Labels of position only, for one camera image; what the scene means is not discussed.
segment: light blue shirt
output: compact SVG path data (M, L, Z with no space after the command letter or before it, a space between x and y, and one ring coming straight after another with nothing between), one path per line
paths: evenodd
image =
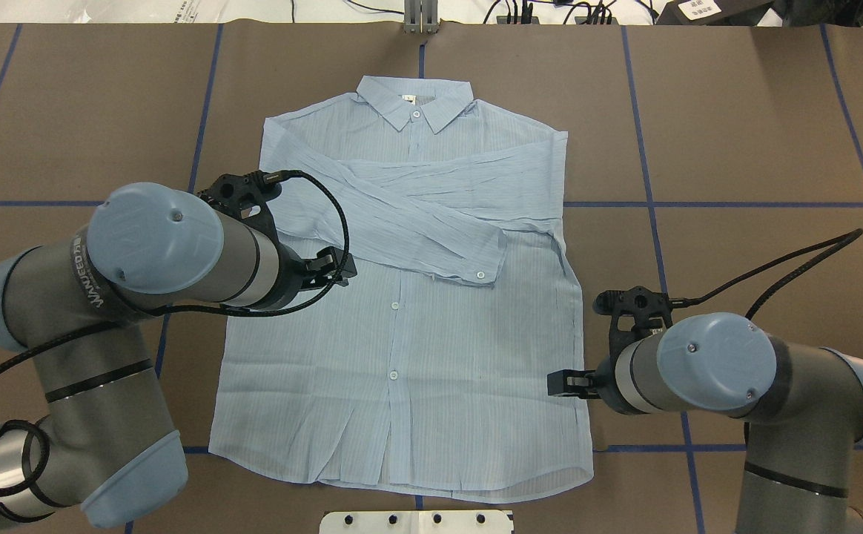
M466 82L365 77L267 119L259 166L334 193L358 276L296 314L228 321L211 452L288 482L483 503L590 480L586 403L546 394L548 372L583 365L565 150ZM343 243L303 180L270 209L303 256Z

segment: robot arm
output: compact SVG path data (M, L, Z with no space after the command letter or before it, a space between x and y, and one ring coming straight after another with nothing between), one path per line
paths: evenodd
M750 423L738 534L863 532L863 514L847 508L851 453L863 444L862 359L781 341L726 312L672 325L668 297L645 288L608 297L598 311L635 314L638 328L614 321L610 356L594 372L548 376L551 395L601 398L625 415L703 409Z
M199 197L127 185L72 240L0 264L2 348L24 351L102 324L34 358L49 405L43 436L0 423L1 489L45 457L31 487L0 496L0 530L73 504L96 527L115 527L184 487L180 436L136 324L180 300L280 310L299 291L345 285L356 270L343 251L301 260L277 239L266 200L302 174L225 175Z

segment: striped shirt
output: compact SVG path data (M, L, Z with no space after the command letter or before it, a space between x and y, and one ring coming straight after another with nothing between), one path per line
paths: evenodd
M358 276L296 314L229 319L211 452L288 482L482 503L590 480L586 403L546 394L548 372L583 368L566 137L445 80L366 77L267 119L259 166L334 193ZM269 205L302 256L343 244L304 180Z

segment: white floor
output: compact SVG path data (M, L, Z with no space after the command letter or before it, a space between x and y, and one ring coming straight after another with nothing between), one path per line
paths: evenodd
M346 0L294 0L296 22L371 22L402 20L401 15L375 13L353 6ZM402 10L401 0L358 0L367 6ZM652 0L656 11L662 11L666 0ZM466 24L480 24L492 0L439 0L441 19ZM617 0L610 7L619 24L652 24L649 14L636 0ZM0 0L0 22L41 23L171 23L227 22L251 18L265 22L289 22L290 0ZM560 24L570 6L535 4L534 15L541 24ZM503 1L495 8L489 23L505 15ZM579 7L574 15L583 15ZM780 26L781 20L768 13L761 26ZM568 24L574 23L571 16Z

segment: shirt collar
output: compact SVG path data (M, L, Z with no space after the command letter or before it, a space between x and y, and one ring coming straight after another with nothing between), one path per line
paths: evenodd
M412 111L418 108L436 134L475 100L472 85L451 80L365 76L356 92L397 131L402 131L409 123ZM402 100L403 94L431 96L434 100L416 106Z

